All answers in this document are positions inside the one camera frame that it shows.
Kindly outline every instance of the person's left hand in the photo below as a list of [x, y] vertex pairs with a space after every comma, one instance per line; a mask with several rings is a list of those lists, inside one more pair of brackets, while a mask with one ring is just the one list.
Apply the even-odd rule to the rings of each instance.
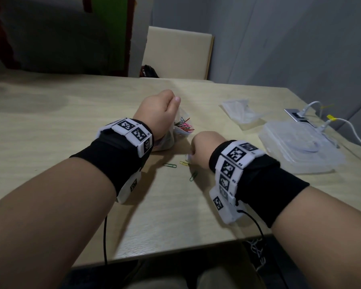
[[174, 124], [181, 98], [167, 89], [159, 94], [146, 97], [140, 104], [133, 119], [144, 122], [152, 131], [154, 139], [162, 138]]

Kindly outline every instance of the table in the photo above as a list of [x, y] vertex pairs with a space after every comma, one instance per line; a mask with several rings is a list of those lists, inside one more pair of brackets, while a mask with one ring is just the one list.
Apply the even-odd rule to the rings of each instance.
[[[222, 101], [248, 98], [252, 109], [267, 113], [264, 121], [289, 120], [283, 108], [305, 105], [286, 88], [6, 70], [0, 72], [0, 198], [88, 146], [99, 126], [133, 116], [145, 96], [163, 89], [182, 98], [181, 107], [190, 114], [195, 133], [214, 130], [260, 147], [262, 124], [241, 130], [219, 107]], [[319, 124], [313, 110], [309, 114]], [[341, 144], [347, 165], [300, 178], [361, 210], [361, 147], [330, 128], [327, 133]], [[179, 161], [188, 153], [191, 137], [172, 150], [152, 154], [127, 203], [114, 205], [107, 223], [109, 260], [259, 236], [246, 216], [230, 226], [220, 221], [208, 196], [214, 185], [210, 171], [199, 170], [195, 181], [189, 181], [191, 171]], [[178, 167], [164, 167], [165, 162]], [[270, 233], [263, 223], [261, 227]], [[100, 227], [75, 266], [103, 262], [102, 237]]]

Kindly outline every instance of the plastic container lid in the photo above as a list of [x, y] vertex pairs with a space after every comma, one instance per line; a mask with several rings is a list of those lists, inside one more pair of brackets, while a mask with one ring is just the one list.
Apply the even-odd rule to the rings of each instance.
[[290, 173], [322, 173], [345, 162], [345, 155], [305, 122], [267, 122], [259, 137], [271, 156]]

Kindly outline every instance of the chair backrest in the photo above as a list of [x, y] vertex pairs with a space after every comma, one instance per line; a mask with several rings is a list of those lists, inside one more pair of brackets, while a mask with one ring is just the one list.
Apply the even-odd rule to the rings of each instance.
[[159, 78], [205, 80], [213, 41], [207, 33], [150, 26], [142, 64]]

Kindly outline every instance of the plastic bag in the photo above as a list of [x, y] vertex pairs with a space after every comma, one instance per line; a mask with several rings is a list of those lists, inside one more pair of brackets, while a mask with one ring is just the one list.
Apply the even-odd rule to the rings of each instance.
[[[174, 123], [177, 123], [179, 121], [185, 121], [188, 118], [188, 113], [186, 113], [182, 108], [179, 107], [177, 115], [175, 116]], [[176, 141], [187, 138], [192, 132], [193, 131], [186, 132], [177, 126], [172, 125], [162, 139], [156, 140], [154, 142], [154, 148], [152, 149], [152, 151], [155, 152], [170, 149]]]
[[222, 107], [237, 124], [249, 124], [265, 114], [256, 113], [247, 105], [248, 103], [248, 99], [228, 100], [222, 102]]

